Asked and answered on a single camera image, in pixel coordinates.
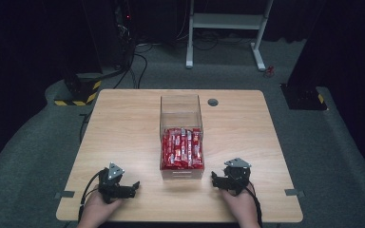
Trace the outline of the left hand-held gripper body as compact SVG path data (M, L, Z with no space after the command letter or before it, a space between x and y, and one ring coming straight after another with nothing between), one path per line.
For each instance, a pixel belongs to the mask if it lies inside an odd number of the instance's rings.
M114 162L100 172L98 191L102 194L105 203L110 204L113 199L128 199L129 186L120 184L124 172L124 169Z

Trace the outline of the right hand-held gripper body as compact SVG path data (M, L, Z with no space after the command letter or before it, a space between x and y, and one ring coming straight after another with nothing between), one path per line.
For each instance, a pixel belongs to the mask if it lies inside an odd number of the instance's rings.
M228 178L228 190L238 195L250 182L251 164L241 158L235 158L224 163L224 176Z

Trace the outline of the person's left hand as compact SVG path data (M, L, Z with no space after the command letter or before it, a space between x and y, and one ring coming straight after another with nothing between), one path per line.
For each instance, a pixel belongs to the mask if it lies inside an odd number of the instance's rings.
M84 211L76 228L99 228L123 204L122 199L106 203L101 193L93 192L86 201Z

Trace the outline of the person's right hand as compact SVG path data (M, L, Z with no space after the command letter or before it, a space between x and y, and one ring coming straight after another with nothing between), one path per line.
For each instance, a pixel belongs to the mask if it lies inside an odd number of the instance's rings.
M242 190L236 196L223 189L220 193L240 228L260 228L257 206L252 197L254 189L250 184L247 185L247 190Z

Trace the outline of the pile of red snack packets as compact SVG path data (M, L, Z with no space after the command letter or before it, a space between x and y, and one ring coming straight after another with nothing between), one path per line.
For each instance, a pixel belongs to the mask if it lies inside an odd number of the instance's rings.
M162 170L203 169L200 128L168 128L162 134Z

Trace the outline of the grey tape strip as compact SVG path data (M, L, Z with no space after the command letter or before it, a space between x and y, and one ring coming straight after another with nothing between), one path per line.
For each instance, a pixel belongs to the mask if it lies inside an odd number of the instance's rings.
M304 197L304 192L297 189L284 189L286 196L297 196L299 198Z
M55 193L54 198L56 200L61 199L61 198L73 198L74 194L75 194L74 191L62 191L62 192Z

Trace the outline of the clear acrylic box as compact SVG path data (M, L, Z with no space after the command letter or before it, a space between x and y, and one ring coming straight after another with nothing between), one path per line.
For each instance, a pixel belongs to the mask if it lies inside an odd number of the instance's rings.
M200 128L202 131L202 111L200 97L197 94L164 95L161 97L160 139L168 128ZM161 170L164 180L200 180L203 169Z

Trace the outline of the black yellow striped stand base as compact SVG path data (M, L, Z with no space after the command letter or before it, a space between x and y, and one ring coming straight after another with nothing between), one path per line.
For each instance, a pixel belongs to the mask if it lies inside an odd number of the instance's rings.
M101 85L99 80L81 80L76 74L68 74L53 102L59 106L91 105Z

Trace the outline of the dark equipment rack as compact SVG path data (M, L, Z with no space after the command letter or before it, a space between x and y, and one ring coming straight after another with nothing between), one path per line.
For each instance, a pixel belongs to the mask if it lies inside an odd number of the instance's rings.
M117 70L128 70L132 65L136 47L136 26L133 22L133 8L130 0L111 0L116 27L117 42L121 60L115 65Z

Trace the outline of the white metal stand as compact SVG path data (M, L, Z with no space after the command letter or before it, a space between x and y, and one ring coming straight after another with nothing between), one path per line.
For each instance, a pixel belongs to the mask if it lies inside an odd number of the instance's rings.
M257 40L251 43L250 48L253 53L256 66L259 71L265 71L267 67L262 60L259 46L269 19L269 14L274 0L267 0L263 14L221 14L221 13L197 13L194 7L195 0L190 0L188 41L186 48L185 67L192 68L193 59L193 34L194 29L241 29L256 30Z

